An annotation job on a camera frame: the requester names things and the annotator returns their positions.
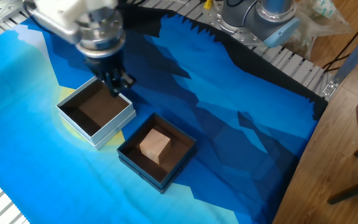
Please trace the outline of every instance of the plastic bag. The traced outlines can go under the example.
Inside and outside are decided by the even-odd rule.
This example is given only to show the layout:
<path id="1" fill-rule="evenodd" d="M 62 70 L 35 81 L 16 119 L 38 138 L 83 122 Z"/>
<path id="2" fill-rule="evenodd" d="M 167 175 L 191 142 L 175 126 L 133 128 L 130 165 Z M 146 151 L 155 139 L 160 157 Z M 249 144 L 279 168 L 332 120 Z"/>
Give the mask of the plastic bag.
<path id="1" fill-rule="evenodd" d="M 295 16 L 300 19 L 301 24 L 284 47 L 306 59 L 310 59 L 317 37 L 352 32 L 332 0 L 301 0 L 295 2 L 295 5 Z"/>

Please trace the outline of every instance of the beige wooden block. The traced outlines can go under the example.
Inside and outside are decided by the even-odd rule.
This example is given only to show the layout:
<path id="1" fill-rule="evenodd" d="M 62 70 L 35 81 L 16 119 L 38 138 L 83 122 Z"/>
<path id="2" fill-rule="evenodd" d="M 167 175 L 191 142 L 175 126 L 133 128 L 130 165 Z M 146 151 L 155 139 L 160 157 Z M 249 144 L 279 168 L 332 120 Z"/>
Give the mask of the beige wooden block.
<path id="1" fill-rule="evenodd" d="M 140 150 L 147 158 L 161 164 L 171 149 L 171 139 L 152 129 L 140 143 Z"/>

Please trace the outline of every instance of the blue fabric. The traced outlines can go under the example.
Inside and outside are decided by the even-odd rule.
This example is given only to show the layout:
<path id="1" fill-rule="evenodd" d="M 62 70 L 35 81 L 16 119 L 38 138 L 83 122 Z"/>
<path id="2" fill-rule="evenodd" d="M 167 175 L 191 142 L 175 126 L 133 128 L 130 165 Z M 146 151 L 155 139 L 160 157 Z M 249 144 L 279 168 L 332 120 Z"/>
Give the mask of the blue fabric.
<path id="1" fill-rule="evenodd" d="M 160 24 L 159 37 L 127 31 L 137 117 L 100 151 L 55 108 L 92 77 L 74 46 L 29 21 L 0 36 L 0 187 L 31 223 L 272 222 L 317 124 L 313 103 L 243 72 L 190 21 Z M 116 152 L 153 112 L 198 141 L 163 195 Z"/>

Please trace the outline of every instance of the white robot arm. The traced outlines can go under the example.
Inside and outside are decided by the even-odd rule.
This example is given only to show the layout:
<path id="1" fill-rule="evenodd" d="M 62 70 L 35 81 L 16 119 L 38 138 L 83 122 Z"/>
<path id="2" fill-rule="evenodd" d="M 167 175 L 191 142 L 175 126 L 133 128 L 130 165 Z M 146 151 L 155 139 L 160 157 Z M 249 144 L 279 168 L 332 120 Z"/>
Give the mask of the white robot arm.
<path id="1" fill-rule="evenodd" d="M 25 0 L 23 4 L 42 27 L 75 44 L 113 96 L 134 84 L 122 65 L 125 31 L 117 1 Z"/>

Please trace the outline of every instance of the wooden surface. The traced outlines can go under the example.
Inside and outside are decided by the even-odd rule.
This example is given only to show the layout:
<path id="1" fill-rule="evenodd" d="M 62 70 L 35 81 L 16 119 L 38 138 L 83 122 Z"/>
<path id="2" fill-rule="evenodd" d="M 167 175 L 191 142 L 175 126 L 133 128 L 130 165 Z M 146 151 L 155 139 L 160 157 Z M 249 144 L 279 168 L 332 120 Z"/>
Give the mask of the wooden surface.
<path id="1" fill-rule="evenodd" d="M 349 22 L 358 20 L 358 1 L 342 1 L 338 6 L 350 10 Z M 334 43 L 326 50 L 339 45 Z M 326 50 L 321 54 L 329 55 Z M 330 195 L 358 183 L 358 158 L 353 156 L 358 149 L 357 104 L 358 66 L 340 86 L 317 125 L 274 223 L 358 223 L 358 196 L 336 205 L 327 203 Z"/>
<path id="2" fill-rule="evenodd" d="M 345 47 L 358 30 L 358 1 L 356 0 L 333 0 L 336 8 L 341 12 L 342 16 L 352 27 L 353 32 L 350 34 L 333 35 L 330 37 L 318 37 L 314 43 L 311 54 L 311 61 L 322 67 L 326 63 L 332 61 L 335 56 Z M 349 46 L 345 54 L 351 53 L 358 44 L 358 37 L 354 43 Z M 332 68 L 342 65 L 344 62 L 338 62 Z"/>

